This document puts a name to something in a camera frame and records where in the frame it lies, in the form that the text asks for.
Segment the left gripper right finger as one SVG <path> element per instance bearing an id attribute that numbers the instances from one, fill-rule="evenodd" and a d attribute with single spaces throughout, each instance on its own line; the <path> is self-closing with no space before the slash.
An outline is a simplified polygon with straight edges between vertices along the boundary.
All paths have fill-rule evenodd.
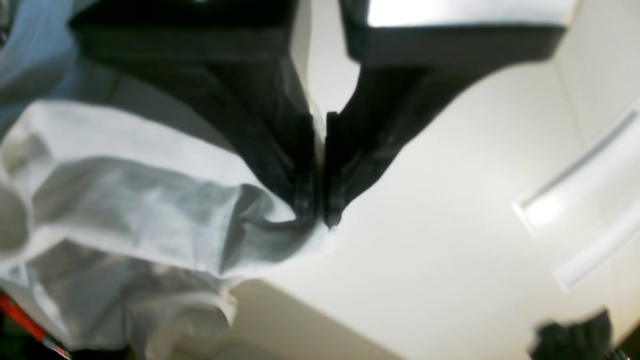
<path id="1" fill-rule="evenodd" d="M 337 226 L 455 98 L 510 66 L 550 59 L 576 0 L 341 0 L 352 96 L 326 117 L 323 215 Z"/>

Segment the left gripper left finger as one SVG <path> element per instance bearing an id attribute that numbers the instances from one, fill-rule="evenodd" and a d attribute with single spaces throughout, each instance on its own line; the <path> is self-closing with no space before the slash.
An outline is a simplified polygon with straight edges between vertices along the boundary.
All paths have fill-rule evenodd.
<path id="1" fill-rule="evenodd" d="M 290 52 L 297 0 L 99 0 L 83 55 L 182 101 L 295 214 L 317 214 L 313 116 Z"/>

